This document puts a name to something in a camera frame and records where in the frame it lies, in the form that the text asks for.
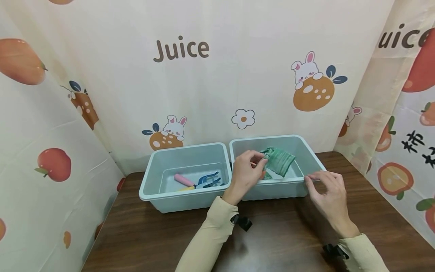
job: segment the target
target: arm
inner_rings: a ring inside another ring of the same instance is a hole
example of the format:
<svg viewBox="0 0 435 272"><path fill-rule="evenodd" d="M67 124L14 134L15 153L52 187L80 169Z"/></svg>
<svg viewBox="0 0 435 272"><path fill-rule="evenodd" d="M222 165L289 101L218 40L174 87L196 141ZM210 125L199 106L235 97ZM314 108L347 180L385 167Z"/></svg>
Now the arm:
<svg viewBox="0 0 435 272"><path fill-rule="evenodd" d="M365 234L350 220L346 204L346 189L340 174L321 171L305 178L310 198L319 212L328 220L339 236L338 246L349 256L344 260L351 272L388 272L384 261ZM326 186L319 194L312 179Z"/></svg>
<svg viewBox="0 0 435 272"><path fill-rule="evenodd" d="M181 257L175 272L211 271L222 245L233 232L230 219L238 208L218 196L207 213L207 218Z"/></svg>
<svg viewBox="0 0 435 272"><path fill-rule="evenodd" d="M222 245L233 232L231 218L238 214L237 204L261 177L267 163L264 155L256 151L246 151L234 162L233 177L224 195L217 197L207 217L192 238L181 257L175 272L211 271L219 256ZM257 163L251 167L251 161Z"/></svg>

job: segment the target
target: blue leaf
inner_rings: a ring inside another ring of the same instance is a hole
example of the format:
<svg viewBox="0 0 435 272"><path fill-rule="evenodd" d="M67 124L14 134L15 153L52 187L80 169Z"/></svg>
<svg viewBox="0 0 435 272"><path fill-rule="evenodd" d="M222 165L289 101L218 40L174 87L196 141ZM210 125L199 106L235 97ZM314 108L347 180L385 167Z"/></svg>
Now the blue leaf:
<svg viewBox="0 0 435 272"><path fill-rule="evenodd" d="M153 124L153 130L154 130L155 132L158 132L159 129L160 129L159 124L154 123L154 124Z"/></svg>
<svg viewBox="0 0 435 272"><path fill-rule="evenodd" d="M329 65L328 68L326 68L326 75L328 78L331 78L335 75L335 66Z"/></svg>
<svg viewBox="0 0 435 272"><path fill-rule="evenodd" d="M70 80L70 86L76 92L80 92L81 91L80 85L77 82L75 82L75 81Z"/></svg>
<svg viewBox="0 0 435 272"><path fill-rule="evenodd" d="M348 77L345 76L339 76L332 80L334 84L341 84L341 83L345 83L346 81L348 81Z"/></svg>
<svg viewBox="0 0 435 272"><path fill-rule="evenodd" d="M149 136L149 135L151 135L151 134L153 134L154 132L152 132L151 130L142 130L142 134L143 135L147 135L147 136Z"/></svg>

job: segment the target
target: green striped towel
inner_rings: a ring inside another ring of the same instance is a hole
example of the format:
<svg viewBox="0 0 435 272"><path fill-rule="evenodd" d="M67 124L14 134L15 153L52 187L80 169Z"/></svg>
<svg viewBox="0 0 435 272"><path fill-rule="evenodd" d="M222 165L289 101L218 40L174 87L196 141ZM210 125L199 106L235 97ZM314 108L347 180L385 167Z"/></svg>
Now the green striped towel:
<svg viewBox="0 0 435 272"><path fill-rule="evenodd" d="M266 168L282 177L287 174L288 168L296 158L292 154L274 147L266 148L262 153L264 154L264 157L269 160L266 164ZM264 179L272 179L272 177L266 172Z"/></svg>

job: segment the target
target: white flower print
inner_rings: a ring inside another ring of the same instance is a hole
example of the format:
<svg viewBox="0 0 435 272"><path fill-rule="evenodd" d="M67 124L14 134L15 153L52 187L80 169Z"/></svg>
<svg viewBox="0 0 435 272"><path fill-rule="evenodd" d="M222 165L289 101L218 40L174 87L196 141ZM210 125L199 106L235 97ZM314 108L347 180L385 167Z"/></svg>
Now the white flower print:
<svg viewBox="0 0 435 272"><path fill-rule="evenodd" d="M236 124L239 129L245 129L248 126L252 126L255 123L255 112L253 110L236 110L236 115L232 117L231 122Z"/></svg>

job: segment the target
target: plastic bin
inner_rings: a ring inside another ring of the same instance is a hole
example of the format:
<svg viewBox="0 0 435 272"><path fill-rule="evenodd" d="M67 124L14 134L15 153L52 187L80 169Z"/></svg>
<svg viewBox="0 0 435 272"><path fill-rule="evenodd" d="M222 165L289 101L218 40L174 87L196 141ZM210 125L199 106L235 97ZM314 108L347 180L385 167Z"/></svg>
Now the plastic bin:
<svg viewBox="0 0 435 272"><path fill-rule="evenodd" d="M274 179L259 181L245 195L244 201L306 196L308 191L304 184L304 176L315 171L326 170L307 142L298 135L232 140L231 161L234 163L235 158L246 150L262 151L271 146L290 152L296 159L284 178L267 170Z"/></svg>
<svg viewBox="0 0 435 272"><path fill-rule="evenodd" d="M221 186L179 191L186 186L174 180L179 173L197 184L201 177L217 171L215 178L221 178ZM139 197L162 213L205 208L222 195L230 182L231 168L223 143L164 149L151 155Z"/></svg>

